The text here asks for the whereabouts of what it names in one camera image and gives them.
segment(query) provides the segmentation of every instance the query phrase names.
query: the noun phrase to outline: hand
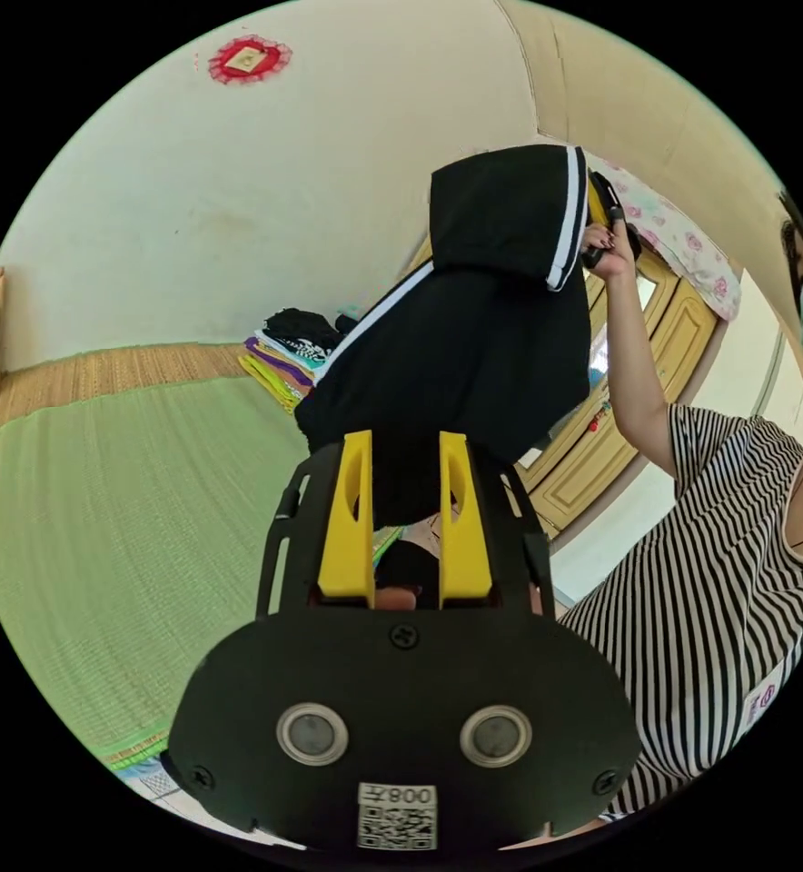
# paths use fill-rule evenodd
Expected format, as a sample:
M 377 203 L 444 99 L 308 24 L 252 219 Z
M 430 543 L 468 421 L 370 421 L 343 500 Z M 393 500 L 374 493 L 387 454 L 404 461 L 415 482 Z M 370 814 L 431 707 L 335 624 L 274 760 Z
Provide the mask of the hand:
M 601 280 L 607 281 L 610 277 L 623 273 L 635 274 L 635 255 L 629 244 L 624 221 L 615 222 L 612 231 L 601 224 L 590 224 L 583 231 L 583 248 L 600 248 L 604 252 L 598 264 L 590 270 Z

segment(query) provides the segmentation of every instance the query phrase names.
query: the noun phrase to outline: screw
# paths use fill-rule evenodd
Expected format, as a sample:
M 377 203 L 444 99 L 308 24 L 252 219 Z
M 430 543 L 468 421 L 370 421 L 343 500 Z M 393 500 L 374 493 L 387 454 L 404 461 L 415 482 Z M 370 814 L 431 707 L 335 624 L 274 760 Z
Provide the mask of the screw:
M 607 772 L 602 772 L 592 785 L 592 792 L 597 797 L 603 797 L 609 794 L 617 784 L 617 773 L 613 769 L 608 769 Z
M 190 780 L 194 781 L 202 790 L 213 790 L 213 775 L 204 767 L 193 767 Z
M 419 644 L 420 632 L 410 624 L 396 624 L 390 630 L 390 642 L 402 651 L 409 651 Z

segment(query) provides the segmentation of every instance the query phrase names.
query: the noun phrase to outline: striped dress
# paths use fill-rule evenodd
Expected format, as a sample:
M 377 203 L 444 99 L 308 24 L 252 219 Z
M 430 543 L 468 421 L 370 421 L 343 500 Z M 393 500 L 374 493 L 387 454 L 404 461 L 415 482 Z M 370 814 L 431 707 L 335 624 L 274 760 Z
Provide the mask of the striped dress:
M 560 620 L 617 670 L 643 750 L 602 815 L 713 766 L 803 653 L 803 557 L 786 543 L 803 447 L 762 418 L 669 407 L 674 508 Z

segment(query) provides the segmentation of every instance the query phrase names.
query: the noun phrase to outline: door panel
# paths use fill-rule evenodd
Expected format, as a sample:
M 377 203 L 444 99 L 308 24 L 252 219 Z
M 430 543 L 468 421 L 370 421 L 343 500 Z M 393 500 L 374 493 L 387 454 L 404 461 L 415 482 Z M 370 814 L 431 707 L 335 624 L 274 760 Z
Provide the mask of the door panel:
M 695 371 L 717 316 L 692 286 L 682 280 L 650 344 L 659 380 L 669 402 L 674 402 Z M 598 429 L 585 431 L 543 482 L 531 500 L 541 517 L 564 530 L 595 501 L 635 457 L 636 451 L 620 436 L 613 411 L 608 408 Z

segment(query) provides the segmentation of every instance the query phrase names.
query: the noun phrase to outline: dark hair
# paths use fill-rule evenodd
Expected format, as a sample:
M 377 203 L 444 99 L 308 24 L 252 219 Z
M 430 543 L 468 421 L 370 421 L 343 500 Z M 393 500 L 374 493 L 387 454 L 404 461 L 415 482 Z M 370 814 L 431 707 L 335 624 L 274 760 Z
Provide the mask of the dark hair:
M 780 239 L 783 242 L 783 253 L 786 255 L 789 268 L 789 280 L 792 282 L 795 308 L 798 310 L 798 314 L 801 314 L 801 280 L 798 278 L 798 247 L 795 245 L 795 233 L 798 232 L 803 240 L 803 218 L 788 191 L 783 191 L 779 195 L 779 200 L 789 216 L 780 228 Z

